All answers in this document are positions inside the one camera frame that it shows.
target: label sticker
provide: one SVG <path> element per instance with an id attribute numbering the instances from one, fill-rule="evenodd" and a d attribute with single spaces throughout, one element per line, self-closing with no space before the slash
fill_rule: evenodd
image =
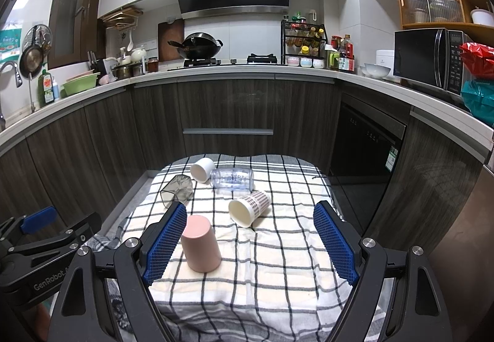
<path id="1" fill-rule="evenodd" d="M 388 169 L 390 172 L 393 170 L 393 166 L 395 165 L 396 162 L 396 155 L 398 155 L 398 150 L 394 147 L 391 147 L 389 150 L 388 154 L 388 159 L 386 161 L 386 169 Z"/>

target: wok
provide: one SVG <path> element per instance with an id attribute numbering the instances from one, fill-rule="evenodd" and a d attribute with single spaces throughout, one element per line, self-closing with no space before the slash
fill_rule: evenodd
<path id="1" fill-rule="evenodd" d="M 216 40 L 205 32 L 190 34 L 183 43 L 168 41 L 168 44 L 176 47 L 179 55 L 189 60 L 211 59 L 223 46 L 221 40 Z"/>

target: microwave oven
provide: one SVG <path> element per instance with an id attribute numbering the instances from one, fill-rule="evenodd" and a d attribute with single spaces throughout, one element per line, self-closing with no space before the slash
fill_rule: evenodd
<path id="1" fill-rule="evenodd" d="M 395 32 L 394 76 L 460 95 L 473 77 L 463 64 L 459 46 L 471 42 L 463 31 L 420 28 Z"/>

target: screw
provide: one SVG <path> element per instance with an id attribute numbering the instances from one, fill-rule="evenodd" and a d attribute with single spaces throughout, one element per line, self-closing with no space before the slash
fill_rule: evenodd
<path id="1" fill-rule="evenodd" d="M 374 247 L 375 246 L 375 240 L 374 239 L 371 239 L 371 238 L 365 238 L 364 240 L 362 240 L 362 244 L 365 246 L 365 247 Z"/>
<path id="2" fill-rule="evenodd" d="M 136 247 L 139 244 L 138 238 L 129 238 L 125 241 L 127 247 Z"/>
<path id="3" fill-rule="evenodd" d="M 78 255 L 86 255 L 89 252 L 90 252 L 90 249 L 88 246 L 82 246 L 79 250 L 77 250 Z"/>
<path id="4" fill-rule="evenodd" d="M 422 247 L 420 247 L 420 246 L 413 246 L 413 247 L 412 247 L 412 252 L 413 252 L 413 254 L 415 254 L 415 255 L 423 255 L 424 250 L 423 250 L 423 249 L 422 249 Z"/>

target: red plastic bag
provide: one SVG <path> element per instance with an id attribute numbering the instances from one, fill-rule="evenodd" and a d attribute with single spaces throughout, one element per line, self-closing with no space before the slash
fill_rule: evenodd
<path id="1" fill-rule="evenodd" d="M 494 80 L 494 48 L 476 42 L 460 45 L 460 56 L 474 77 Z"/>

